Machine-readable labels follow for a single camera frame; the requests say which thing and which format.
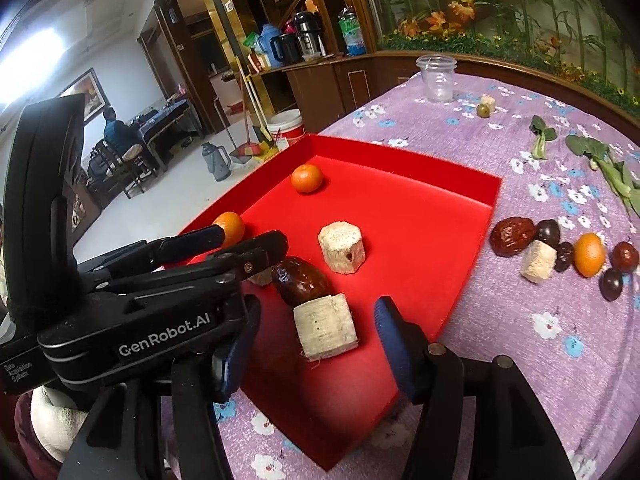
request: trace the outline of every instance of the framed picture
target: framed picture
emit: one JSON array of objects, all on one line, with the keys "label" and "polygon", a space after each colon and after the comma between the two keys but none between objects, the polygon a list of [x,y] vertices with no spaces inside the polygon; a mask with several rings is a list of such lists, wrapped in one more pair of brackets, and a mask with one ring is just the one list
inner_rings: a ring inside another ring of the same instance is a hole
[{"label": "framed picture", "polygon": [[93,68],[73,81],[58,97],[73,94],[84,94],[84,124],[87,124],[105,107],[109,106],[109,100],[104,94]]}]

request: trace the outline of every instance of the green olive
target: green olive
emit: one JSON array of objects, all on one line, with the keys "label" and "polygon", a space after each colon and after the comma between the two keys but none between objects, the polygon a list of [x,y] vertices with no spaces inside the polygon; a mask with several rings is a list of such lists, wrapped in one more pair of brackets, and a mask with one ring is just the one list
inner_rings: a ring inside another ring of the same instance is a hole
[{"label": "green olive", "polygon": [[487,105],[478,105],[478,107],[476,108],[476,114],[478,114],[478,117],[488,119],[489,115],[491,115],[491,110],[489,110],[489,107]]}]

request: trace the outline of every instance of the white tiled floor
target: white tiled floor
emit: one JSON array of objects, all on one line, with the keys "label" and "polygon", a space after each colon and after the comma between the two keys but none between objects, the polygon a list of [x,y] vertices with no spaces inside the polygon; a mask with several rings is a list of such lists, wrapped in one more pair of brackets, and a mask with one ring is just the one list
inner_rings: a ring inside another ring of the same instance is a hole
[{"label": "white tiled floor", "polygon": [[[236,144],[246,141],[244,121],[233,124],[230,131]],[[251,138],[256,140],[253,132]],[[233,150],[224,131],[206,140],[224,146],[228,153]],[[255,160],[244,166],[234,164],[231,176],[216,182],[202,158],[202,142],[194,139],[169,163],[165,174],[156,180],[148,180],[144,194],[133,190],[131,200],[124,193],[118,195],[76,244],[76,260],[84,262],[139,240],[151,241],[177,234],[258,167]]]}]

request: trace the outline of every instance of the white glove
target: white glove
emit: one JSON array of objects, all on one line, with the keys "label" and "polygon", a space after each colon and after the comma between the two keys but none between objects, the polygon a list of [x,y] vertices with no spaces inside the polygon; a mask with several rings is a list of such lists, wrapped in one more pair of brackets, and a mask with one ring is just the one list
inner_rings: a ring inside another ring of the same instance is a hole
[{"label": "white glove", "polygon": [[31,425],[42,447],[58,462],[64,462],[87,412],[54,406],[44,386],[31,397]]}]

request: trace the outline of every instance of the bright light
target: bright light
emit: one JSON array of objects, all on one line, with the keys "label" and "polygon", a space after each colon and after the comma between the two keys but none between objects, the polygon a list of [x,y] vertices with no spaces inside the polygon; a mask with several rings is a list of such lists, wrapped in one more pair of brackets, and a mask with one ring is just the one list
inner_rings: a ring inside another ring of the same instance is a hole
[{"label": "bright light", "polygon": [[64,52],[52,28],[18,46],[0,63],[0,103],[9,104],[44,83]]}]

